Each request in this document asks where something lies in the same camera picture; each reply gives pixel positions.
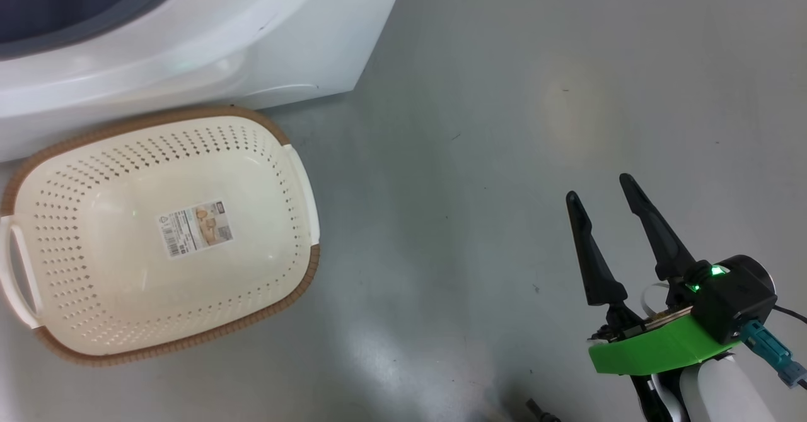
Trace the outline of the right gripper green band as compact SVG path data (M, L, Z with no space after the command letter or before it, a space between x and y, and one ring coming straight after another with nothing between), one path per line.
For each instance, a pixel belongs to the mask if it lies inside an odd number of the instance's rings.
M629 309L627 292L617 281L593 237L593 224L576 192L566 195L574 249L588 306L607 306L612 332L638 333L608 339L588 348L597 373L649 375L684 368L734 347L749 321L764 322L777 302L769 272L747 255L735 255L710 267L690 288L685 273L697 263L632 175L619 177L629 209L642 223L656 260L658 281L669 285L669 309L642 318Z

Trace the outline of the white front-load washing machine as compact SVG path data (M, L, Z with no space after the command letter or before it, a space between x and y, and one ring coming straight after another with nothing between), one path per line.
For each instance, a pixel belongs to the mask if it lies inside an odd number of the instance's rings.
M136 115L351 91L394 4L167 0L100 37L0 61L0 163Z

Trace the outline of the product sticker inside basket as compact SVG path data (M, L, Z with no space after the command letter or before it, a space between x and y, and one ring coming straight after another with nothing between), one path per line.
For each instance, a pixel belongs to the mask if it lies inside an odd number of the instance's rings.
M233 241L233 227L221 199L162 213L156 224L169 259L213 249Z

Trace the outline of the cream perforated laundry basket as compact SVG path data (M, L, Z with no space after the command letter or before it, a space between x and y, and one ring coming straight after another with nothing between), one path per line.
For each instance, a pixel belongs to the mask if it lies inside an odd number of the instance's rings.
M156 216L218 199L233 241L169 259ZM0 201L0 298L81 365L155 358L277 315L319 261L305 166L279 126L236 106L61 141L24 161Z

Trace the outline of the grey rubber door gasket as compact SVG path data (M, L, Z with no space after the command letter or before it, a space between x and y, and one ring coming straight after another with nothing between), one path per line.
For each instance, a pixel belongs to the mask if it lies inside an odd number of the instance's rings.
M0 0L0 61L100 37L167 0Z

